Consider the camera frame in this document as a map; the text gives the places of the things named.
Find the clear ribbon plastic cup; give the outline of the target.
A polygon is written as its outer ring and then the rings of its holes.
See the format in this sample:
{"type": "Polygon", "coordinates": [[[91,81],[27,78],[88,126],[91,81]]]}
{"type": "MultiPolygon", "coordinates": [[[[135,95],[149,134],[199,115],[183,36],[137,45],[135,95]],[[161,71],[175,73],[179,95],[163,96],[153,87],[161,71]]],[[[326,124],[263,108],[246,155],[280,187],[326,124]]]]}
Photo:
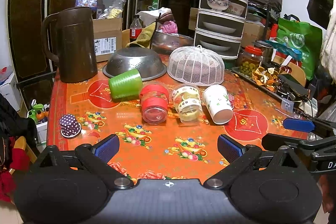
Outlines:
{"type": "Polygon", "coordinates": [[[184,124],[196,124],[203,114],[200,92],[192,84],[180,84],[173,88],[171,100],[184,124]]]}

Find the green plastic cup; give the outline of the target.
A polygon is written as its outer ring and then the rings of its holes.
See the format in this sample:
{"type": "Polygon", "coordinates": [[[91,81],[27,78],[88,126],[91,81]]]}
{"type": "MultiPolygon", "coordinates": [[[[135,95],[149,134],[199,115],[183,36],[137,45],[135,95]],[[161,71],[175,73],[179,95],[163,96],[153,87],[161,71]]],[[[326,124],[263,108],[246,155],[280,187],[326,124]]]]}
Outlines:
{"type": "Polygon", "coordinates": [[[138,96],[142,86],[142,78],[137,69],[119,74],[108,80],[110,94],[113,99],[138,96]]]}

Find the red banded clear cup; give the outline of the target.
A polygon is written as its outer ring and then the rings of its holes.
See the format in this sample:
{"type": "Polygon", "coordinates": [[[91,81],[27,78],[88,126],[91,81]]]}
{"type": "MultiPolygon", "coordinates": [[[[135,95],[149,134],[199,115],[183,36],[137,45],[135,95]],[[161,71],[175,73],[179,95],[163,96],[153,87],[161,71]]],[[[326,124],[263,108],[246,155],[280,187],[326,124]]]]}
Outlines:
{"type": "Polygon", "coordinates": [[[163,123],[167,118],[169,91],[164,84],[145,84],[140,91],[142,119],[149,124],[163,123]]]}

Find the tray of dried peels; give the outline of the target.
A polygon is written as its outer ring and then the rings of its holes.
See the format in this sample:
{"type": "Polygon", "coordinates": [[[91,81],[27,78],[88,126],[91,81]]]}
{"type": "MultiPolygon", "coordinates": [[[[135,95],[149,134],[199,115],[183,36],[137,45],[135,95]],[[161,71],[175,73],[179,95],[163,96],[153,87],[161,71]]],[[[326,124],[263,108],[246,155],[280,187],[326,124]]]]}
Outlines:
{"type": "Polygon", "coordinates": [[[275,68],[233,67],[231,71],[274,99],[294,103],[307,102],[309,91],[289,74],[279,74],[275,68]]]}

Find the red striped cupcake liner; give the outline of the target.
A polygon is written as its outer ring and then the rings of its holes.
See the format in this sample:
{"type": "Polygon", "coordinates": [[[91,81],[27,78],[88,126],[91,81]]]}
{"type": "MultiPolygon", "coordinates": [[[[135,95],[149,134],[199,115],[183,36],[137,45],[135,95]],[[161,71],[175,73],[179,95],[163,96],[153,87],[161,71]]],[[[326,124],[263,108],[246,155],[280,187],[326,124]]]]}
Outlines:
{"type": "Polygon", "coordinates": [[[230,102],[231,108],[234,109],[234,101],[235,101],[234,96],[232,94],[228,94],[228,100],[230,102]]]}

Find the orange patterned tablecloth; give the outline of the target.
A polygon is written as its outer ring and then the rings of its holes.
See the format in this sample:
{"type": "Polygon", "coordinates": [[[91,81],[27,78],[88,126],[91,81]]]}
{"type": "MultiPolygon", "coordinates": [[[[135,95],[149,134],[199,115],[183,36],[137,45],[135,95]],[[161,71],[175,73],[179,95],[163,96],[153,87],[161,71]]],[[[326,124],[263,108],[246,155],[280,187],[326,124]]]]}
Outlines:
{"type": "Polygon", "coordinates": [[[142,120],[139,100],[114,101],[102,72],[75,84],[56,79],[50,100],[47,144],[73,150],[83,143],[95,144],[110,134],[120,139],[120,150],[110,165],[132,180],[139,178],[197,178],[206,180],[227,165],[217,150],[217,139],[227,134],[243,145],[261,145],[267,133],[306,139],[307,134],[287,130],[288,113],[268,94],[226,71],[224,87],[235,98],[234,115],[224,125],[214,124],[209,112],[196,124],[181,122],[173,105],[161,124],[142,120]],[[60,118],[73,114],[81,124],[74,138],[61,135],[60,118]]]}

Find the green toy in basket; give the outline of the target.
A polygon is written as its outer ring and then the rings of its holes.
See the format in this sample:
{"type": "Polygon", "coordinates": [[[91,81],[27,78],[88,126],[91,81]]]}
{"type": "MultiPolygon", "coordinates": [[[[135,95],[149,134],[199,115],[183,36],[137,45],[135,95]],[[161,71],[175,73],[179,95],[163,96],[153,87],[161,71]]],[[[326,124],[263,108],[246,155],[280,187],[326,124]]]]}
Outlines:
{"type": "Polygon", "coordinates": [[[33,99],[27,112],[27,118],[31,118],[36,125],[46,123],[49,120],[49,112],[50,104],[37,103],[36,99],[33,99]]]}

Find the beige tote bag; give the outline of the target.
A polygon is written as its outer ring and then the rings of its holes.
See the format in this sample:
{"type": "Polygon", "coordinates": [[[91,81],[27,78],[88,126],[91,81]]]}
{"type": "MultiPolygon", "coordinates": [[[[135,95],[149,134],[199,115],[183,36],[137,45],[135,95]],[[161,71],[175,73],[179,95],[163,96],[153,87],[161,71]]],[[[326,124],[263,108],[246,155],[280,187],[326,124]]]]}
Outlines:
{"type": "Polygon", "coordinates": [[[323,68],[329,73],[333,81],[336,80],[336,0],[330,11],[330,20],[326,34],[322,41],[320,61],[323,68]]]}

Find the red lid pickle jar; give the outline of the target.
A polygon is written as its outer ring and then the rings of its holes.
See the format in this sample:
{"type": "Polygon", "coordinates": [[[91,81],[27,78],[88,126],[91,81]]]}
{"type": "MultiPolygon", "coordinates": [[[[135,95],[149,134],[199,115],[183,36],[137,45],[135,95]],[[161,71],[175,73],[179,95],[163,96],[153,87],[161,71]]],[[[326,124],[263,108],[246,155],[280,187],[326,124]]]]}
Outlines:
{"type": "Polygon", "coordinates": [[[262,54],[263,52],[260,48],[245,47],[239,65],[240,73],[252,77],[252,73],[260,66],[262,54]]]}

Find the steel colander bowl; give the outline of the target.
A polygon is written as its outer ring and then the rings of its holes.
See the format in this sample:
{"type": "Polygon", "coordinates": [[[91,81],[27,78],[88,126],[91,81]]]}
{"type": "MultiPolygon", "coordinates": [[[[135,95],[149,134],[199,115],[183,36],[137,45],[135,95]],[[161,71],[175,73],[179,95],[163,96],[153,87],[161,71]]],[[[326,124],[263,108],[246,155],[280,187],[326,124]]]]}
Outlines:
{"type": "Polygon", "coordinates": [[[132,69],[138,70],[143,81],[157,79],[167,72],[167,67],[157,52],[141,47],[117,50],[111,55],[102,72],[106,77],[112,78],[132,69]]]}

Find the white mesh food cover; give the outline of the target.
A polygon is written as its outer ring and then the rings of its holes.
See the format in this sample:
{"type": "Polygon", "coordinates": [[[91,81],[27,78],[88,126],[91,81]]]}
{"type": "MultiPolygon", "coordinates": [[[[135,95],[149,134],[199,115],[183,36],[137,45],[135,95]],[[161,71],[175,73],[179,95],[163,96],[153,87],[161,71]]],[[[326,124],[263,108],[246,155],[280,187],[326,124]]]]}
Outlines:
{"type": "Polygon", "coordinates": [[[171,78],[196,86],[223,83],[224,70],[222,58],[202,46],[185,46],[173,50],[167,66],[167,73],[171,78]]]}

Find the cardboard box with label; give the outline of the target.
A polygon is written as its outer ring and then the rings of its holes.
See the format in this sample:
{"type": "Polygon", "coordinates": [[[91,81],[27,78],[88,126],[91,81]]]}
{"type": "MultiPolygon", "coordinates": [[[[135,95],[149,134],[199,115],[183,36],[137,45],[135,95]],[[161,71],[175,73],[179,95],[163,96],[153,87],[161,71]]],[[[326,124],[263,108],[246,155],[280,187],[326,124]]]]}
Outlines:
{"type": "Polygon", "coordinates": [[[98,63],[122,48],[122,18],[94,19],[94,51],[98,63]]]}

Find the large steel bowl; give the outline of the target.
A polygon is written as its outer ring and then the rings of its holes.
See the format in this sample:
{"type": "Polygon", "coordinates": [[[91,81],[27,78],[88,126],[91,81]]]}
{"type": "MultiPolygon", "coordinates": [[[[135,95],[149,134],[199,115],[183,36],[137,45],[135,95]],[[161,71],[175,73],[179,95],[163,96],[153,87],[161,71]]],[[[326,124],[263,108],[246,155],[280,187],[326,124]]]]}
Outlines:
{"type": "Polygon", "coordinates": [[[181,34],[165,34],[156,31],[152,38],[150,48],[157,53],[169,55],[179,47],[192,46],[194,39],[181,34]]]}

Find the red label soda bottle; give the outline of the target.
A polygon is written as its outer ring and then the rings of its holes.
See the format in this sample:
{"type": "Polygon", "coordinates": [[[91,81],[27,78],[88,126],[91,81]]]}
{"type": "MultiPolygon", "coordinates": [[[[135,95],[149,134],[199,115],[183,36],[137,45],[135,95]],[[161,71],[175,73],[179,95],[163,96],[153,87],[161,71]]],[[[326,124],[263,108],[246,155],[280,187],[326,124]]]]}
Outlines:
{"type": "Polygon", "coordinates": [[[142,24],[139,15],[135,15],[129,28],[129,39],[131,42],[135,41],[142,32],[142,24]]]}

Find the white tiered dish rack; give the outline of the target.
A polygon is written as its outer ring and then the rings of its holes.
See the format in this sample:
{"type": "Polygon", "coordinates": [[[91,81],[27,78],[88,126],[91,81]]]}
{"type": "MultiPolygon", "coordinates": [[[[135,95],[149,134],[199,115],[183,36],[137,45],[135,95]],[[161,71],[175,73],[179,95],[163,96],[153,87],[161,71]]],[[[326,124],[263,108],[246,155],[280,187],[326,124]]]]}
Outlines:
{"type": "Polygon", "coordinates": [[[247,10],[248,0],[199,0],[194,45],[237,59],[247,10]]]}

